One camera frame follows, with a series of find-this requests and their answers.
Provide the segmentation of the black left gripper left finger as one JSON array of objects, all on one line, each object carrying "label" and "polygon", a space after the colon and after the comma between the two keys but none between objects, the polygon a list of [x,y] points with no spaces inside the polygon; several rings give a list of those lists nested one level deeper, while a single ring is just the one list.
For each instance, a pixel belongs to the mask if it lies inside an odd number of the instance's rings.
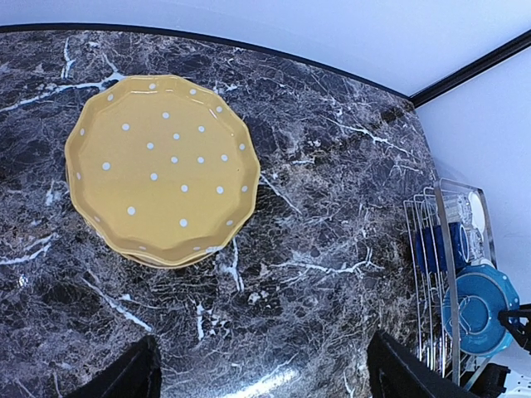
[{"label": "black left gripper left finger", "polygon": [[161,385],[161,354],[155,338],[146,335],[72,396],[159,398]]}]

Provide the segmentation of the yellow polka dot plate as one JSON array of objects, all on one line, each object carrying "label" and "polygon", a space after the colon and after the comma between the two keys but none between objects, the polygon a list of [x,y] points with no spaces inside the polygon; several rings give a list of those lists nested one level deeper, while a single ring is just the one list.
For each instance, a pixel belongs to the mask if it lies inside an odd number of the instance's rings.
[{"label": "yellow polka dot plate", "polygon": [[188,259],[227,245],[256,208],[248,128],[175,75],[130,76],[90,98],[65,156],[75,209],[126,253]]},{"label": "yellow polka dot plate", "polygon": [[100,234],[100,231],[95,227],[95,224],[93,222],[89,221],[89,219],[84,215],[81,215],[81,217],[87,227],[91,229],[91,231],[94,232],[102,242],[104,242],[116,253],[122,255],[128,260],[132,260],[135,263],[142,264],[154,269],[182,269],[190,265],[199,263],[226,247],[225,245],[222,245],[210,250],[199,249],[198,253],[192,255],[190,258],[187,259],[186,257],[183,257],[179,260],[161,260],[159,258],[153,257],[148,250],[145,250],[142,254],[126,253],[125,251],[113,248],[112,245],[110,245],[109,242],[105,239],[105,237]]}]

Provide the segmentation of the dark blue mug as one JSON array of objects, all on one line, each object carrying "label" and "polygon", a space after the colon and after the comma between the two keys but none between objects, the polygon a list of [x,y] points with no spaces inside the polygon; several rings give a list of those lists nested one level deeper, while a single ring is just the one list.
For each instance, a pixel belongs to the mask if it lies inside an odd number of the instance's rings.
[{"label": "dark blue mug", "polygon": [[[455,270],[458,271],[470,263],[468,235],[460,222],[450,223],[449,230]],[[414,253],[421,272],[446,272],[446,249],[441,226],[428,226],[417,232]]]}]

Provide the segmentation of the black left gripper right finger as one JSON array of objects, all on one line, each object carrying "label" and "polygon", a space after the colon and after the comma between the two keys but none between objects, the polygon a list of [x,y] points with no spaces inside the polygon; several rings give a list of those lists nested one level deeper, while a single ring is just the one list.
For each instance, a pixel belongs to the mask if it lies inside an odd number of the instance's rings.
[{"label": "black left gripper right finger", "polygon": [[372,397],[475,397],[426,367],[388,333],[374,333],[367,350]]}]

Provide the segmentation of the black frame post right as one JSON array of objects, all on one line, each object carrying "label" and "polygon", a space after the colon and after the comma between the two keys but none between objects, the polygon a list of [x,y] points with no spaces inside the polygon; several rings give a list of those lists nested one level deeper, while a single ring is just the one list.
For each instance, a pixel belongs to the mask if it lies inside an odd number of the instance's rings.
[{"label": "black frame post right", "polygon": [[494,68],[498,64],[507,61],[509,58],[518,55],[520,52],[527,50],[530,47],[530,35],[531,31],[527,30],[456,72],[415,93],[410,98],[413,107],[419,108]]}]

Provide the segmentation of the teal and white mug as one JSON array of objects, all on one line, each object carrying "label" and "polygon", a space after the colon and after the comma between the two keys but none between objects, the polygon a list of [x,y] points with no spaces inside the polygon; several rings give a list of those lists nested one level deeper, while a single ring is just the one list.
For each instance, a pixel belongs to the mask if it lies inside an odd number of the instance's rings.
[{"label": "teal and white mug", "polygon": [[474,228],[477,228],[481,233],[485,232],[486,228],[486,218],[485,218],[485,209],[482,205],[480,195],[477,192],[469,192],[468,202],[470,203],[471,210],[471,225]]}]

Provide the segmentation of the blue polka dot plate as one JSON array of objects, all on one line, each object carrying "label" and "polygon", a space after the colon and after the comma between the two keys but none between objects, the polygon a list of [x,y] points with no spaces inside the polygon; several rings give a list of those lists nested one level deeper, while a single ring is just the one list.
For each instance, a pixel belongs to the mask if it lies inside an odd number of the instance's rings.
[{"label": "blue polka dot plate", "polygon": [[503,272],[491,265],[470,265],[456,277],[460,350],[492,357],[514,340],[498,320],[501,311],[517,310],[517,291]]}]

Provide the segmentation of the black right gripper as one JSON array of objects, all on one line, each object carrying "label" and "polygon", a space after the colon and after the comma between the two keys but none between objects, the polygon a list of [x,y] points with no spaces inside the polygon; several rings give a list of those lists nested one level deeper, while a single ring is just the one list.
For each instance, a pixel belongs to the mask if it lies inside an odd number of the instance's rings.
[{"label": "black right gripper", "polygon": [[501,325],[510,333],[513,339],[525,351],[530,352],[530,314],[531,304],[522,304],[518,309],[500,311],[498,320]]}]

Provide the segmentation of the clear glass cup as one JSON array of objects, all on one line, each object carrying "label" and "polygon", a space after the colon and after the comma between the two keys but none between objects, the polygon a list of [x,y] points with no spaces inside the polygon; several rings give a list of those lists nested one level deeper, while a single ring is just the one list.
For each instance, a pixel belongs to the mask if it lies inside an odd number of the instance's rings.
[{"label": "clear glass cup", "polygon": [[468,240],[469,262],[479,260],[485,256],[483,234],[477,228],[465,229]]},{"label": "clear glass cup", "polygon": [[443,197],[446,219],[449,223],[461,223],[470,226],[472,222],[472,210],[468,197],[459,193]]}]

